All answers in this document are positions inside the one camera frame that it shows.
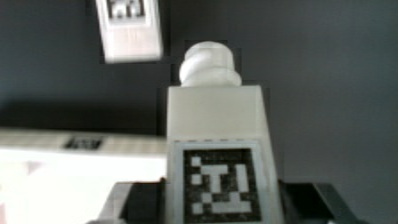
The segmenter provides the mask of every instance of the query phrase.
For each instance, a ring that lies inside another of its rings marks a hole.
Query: dark gray background
[[[95,2],[0,0],[0,124],[164,135],[185,48],[224,41],[265,87],[278,169],[398,221],[398,1],[166,0],[160,62],[102,63]]]

